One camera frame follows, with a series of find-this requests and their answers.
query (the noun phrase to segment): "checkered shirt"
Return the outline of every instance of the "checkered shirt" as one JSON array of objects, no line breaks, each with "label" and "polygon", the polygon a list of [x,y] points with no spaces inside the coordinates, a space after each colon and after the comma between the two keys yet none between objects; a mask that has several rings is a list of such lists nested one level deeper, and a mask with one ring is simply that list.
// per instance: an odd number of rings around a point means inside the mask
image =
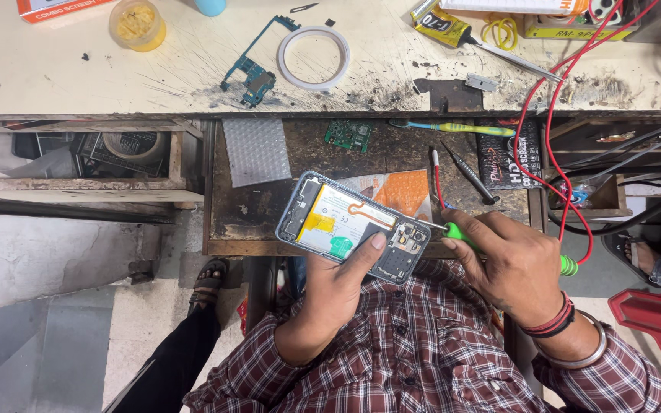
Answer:
[{"label": "checkered shirt", "polygon": [[[457,261],[422,261],[404,285],[364,284],[354,317],[305,367],[275,347],[289,314],[268,314],[183,401],[200,412],[559,411],[532,392],[491,335],[490,307],[463,273]],[[611,327],[607,335],[595,364],[568,371],[538,356],[537,378],[567,411],[661,411],[655,367]]]}]

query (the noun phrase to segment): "green circuit board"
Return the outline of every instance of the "green circuit board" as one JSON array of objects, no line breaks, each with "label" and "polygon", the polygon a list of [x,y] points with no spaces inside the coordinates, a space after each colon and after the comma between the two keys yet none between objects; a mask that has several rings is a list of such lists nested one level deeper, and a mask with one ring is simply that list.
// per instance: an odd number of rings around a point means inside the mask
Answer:
[{"label": "green circuit board", "polygon": [[326,142],[364,153],[369,145],[372,128],[372,124],[358,120],[331,120]]}]

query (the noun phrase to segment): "wristband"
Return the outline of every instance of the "wristband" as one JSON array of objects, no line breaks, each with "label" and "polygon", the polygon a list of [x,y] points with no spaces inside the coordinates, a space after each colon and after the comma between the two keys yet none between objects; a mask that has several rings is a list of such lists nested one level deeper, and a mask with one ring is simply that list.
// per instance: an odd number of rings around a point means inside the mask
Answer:
[{"label": "wristband", "polygon": [[521,327],[521,330],[530,337],[536,339],[546,339],[565,330],[568,325],[575,321],[575,306],[573,301],[570,300],[565,291],[563,294],[563,308],[557,313],[555,318],[545,324],[538,325],[537,327],[527,328]]}]

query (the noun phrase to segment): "flip-flop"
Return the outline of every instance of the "flip-flop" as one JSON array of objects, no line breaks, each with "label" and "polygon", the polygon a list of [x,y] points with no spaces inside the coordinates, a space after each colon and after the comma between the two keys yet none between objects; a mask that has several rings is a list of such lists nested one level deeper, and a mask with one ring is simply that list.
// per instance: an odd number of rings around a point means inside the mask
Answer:
[{"label": "flip-flop", "polygon": [[656,286],[657,288],[661,288],[661,286],[659,286],[657,283],[649,280],[649,274],[645,273],[636,265],[632,264],[632,262],[627,258],[627,256],[624,255],[624,244],[626,244],[627,241],[631,242],[632,244],[637,242],[642,242],[641,239],[632,237],[627,231],[620,231],[615,234],[601,236],[601,242],[603,243],[604,248],[609,252],[609,254],[611,254],[614,258],[621,261],[627,268],[629,268],[634,274],[636,274],[640,280],[648,283],[651,286]]},{"label": "flip-flop", "polygon": [[[221,277],[214,278],[212,276],[212,274],[216,271],[218,271],[221,274]],[[228,273],[228,260],[223,258],[211,259],[206,263],[206,265],[203,266],[203,268],[200,269],[198,276],[200,276],[203,273],[206,274],[206,278],[195,280],[193,289],[212,288],[215,289],[216,291],[219,290],[221,288],[221,285],[223,284],[223,277],[225,277],[226,274]],[[199,298],[200,296],[204,296],[204,297],[208,296],[211,299]],[[190,303],[190,307],[188,308],[188,315],[192,314],[195,311],[195,309],[200,308],[198,304],[215,306],[216,301],[218,301],[218,296],[214,293],[193,291],[193,294],[190,295],[190,299],[188,300],[188,302]]]}]

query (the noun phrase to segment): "man's left hand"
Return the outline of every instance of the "man's left hand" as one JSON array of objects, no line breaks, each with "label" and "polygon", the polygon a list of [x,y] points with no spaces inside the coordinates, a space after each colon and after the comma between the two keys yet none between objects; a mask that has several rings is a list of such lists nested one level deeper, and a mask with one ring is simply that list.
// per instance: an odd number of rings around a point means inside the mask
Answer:
[{"label": "man's left hand", "polygon": [[361,280],[379,260],[386,237],[379,232],[338,264],[308,254],[305,302],[297,316],[275,330],[280,356],[293,365],[312,361],[331,342],[358,306]]}]

